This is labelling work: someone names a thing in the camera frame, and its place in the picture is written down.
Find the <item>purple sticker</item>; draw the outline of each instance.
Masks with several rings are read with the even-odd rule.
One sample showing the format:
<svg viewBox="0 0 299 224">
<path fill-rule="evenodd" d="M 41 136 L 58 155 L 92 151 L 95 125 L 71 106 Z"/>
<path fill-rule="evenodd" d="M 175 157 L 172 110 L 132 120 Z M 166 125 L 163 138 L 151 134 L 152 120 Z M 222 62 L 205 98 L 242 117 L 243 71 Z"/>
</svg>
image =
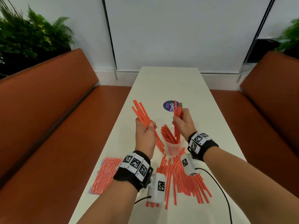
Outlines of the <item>purple sticker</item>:
<svg viewBox="0 0 299 224">
<path fill-rule="evenodd" d="M 163 104 L 163 107 L 169 111 L 169 112 L 174 112 L 174 102 L 175 101 L 166 101 L 164 104 Z"/>
</svg>

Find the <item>wire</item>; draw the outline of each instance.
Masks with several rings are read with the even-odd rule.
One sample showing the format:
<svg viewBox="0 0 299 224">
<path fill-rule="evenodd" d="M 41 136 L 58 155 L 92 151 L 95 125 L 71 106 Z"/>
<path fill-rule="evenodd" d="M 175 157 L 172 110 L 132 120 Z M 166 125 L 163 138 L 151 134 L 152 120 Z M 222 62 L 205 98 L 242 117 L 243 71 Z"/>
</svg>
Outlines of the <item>wire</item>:
<svg viewBox="0 0 299 224">
<path fill-rule="evenodd" d="M 151 198 L 152 196 L 147 196 L 147 197 L 144 197 L 144 198 L 141 198 L 140 200 L 137 200 L 134 204 L 138 203 L 139 201 L 142 201 L 144 199 L 148 199 L 148 198 Z"/>
<path fill-rule="evenodd" d="M 223 190 L 222 190 L 222 188 L 220 187 L 220 185 L 218 184 L 218 182 L 215 180 L 215 178 L 213 178 L 213 176 L 212 176 L 207 170 L 202 169 L 202 168 L 195 168 L 195 169 L 196 169 L 196 170 L 197 170 L 197 169 L 204 170 L 204 171 L 207 172 L 207 173 L 211 176 L 211 178 L 216 182 L 216 184 L 218 185 L 218 187 L 220 188 L 221 192 L 223 193 L 223 195 L 224 195 L 224 197 L 225 197 L 225 199 L 226 199 L 226 202 L 227 202 L 227 205 L 228 205 L 228 211 L 229 211 L 230 224 L 233 224 L 233 221 L 232 221 L 232 219 L 231 219 L 231 212 L 230 212 L 230 206 L 229 206 L 228 199 L 226 198 L 226 195 L 225 195 L 225 193 L 223 192 Z"/>
</svg>

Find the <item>hand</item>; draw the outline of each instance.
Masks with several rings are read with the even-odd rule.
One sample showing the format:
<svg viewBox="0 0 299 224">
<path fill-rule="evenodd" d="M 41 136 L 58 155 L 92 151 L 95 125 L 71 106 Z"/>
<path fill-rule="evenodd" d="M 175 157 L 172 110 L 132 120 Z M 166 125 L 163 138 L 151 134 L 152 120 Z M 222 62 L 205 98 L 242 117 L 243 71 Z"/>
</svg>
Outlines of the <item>hand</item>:
<svg viewBox="0 0 299 224">
<path fill-rule="evenodd" d="M 148 125 L 147 129 L 142 122 L 137 118 L 136 119 L 136 147 L 135 150 L 143 152 L 148 156 L 149 159 L 152 159 L 154 155 L 154 149 L 156 146 L 156 136 L 155 129 L 157 128 L 156 123 L 151 120 L 151 123 Z"/>
<path fill-rule="evenodd" d="M 184 113 L 183 120 L 177 116 L 173 116 L 172 124 L 174 125 L 174 123 L 176 123 L 178 125 L 178 130 L 181 135 L 186 139 L 186 141 L 188 141 L 189 136 L 197 130 L 189 113 L 189 109 L 183 108 L 182 112 Z"/>
</svg>

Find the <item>white table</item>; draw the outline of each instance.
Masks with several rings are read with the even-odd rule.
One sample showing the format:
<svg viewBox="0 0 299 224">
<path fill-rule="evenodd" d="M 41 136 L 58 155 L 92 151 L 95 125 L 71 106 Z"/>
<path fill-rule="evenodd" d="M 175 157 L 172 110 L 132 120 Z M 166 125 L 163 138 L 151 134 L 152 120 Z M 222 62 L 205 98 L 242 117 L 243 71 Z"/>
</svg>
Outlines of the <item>white table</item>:
<svg viewBox="0 0 299 224">
<path fill-rule="evenodd" d="M 102 160 L 106 157 L 124 158 L 128 152 L 134 150 L 136 115 L 131 109 L 134 99 L 143 103 L 149 117 L 156 121 L 158 132 L 163 124 L 172 127 L 173 113 L 165 110 L 163 103 L 169 100 L 182 102 L 183 107 L 189 108 L 197 130 L 210 135 L 222 149 L 245 160 L 197 68 L 142 67 L 69 224 L 75 224 L 97 199 L 97 195 L 91 195 L 88 191 L 96 178 Z M 151 161 L 154 170 L 159 166 L 161 159 L 162 154 L 156 148 Z M 203 162 L 201 167 L 209 171 Z M 178 205 L 174 206 L 171 187 L 168 210 L 165 210 L 165 205 L 151 208 L 145 207 L 145 201 L 139 202 L 134 205 L 129 223 L 230 223 L 228 206 L 222 192 L 207 173 L 203 171 L 201 175 L 213 195 L 209 204 L 198 204 L 196 197 L 177 194 Z M 147 196 L 147 189 L 142 189 L 138 193 L 137 200 L 145 196 Z M 241 209 L 228 195 L 227 197 L 233 223 L 249 223 Z"/>
</svg>

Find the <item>orange cushion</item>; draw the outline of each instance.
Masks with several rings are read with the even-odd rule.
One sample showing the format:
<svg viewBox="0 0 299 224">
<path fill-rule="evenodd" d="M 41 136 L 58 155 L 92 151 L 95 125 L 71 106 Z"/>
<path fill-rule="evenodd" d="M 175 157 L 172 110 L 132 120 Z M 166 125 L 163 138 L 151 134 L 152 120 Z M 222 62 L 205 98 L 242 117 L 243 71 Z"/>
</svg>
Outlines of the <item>orange cushion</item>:
<svg viewBox="0 0 299 224">
<path fill-rule="evenodd" d="M 97 86 L 0 190 L 0 222 L 67 224 L 129 94 Z"/>
<path fill-rule="evenodd" d="M 241 88 L 299 155 L 299 60 L 270 51 Z"/>
<path fill-rule="evenodd" d="M 211 90 L 248 163 L 299 198 L 299 158 L 240 91 Z"/>
<path fill-rule="evenodd" d="M 97 82 L 81 49 L 0 81 L 0 185 Z"/>
</svg>

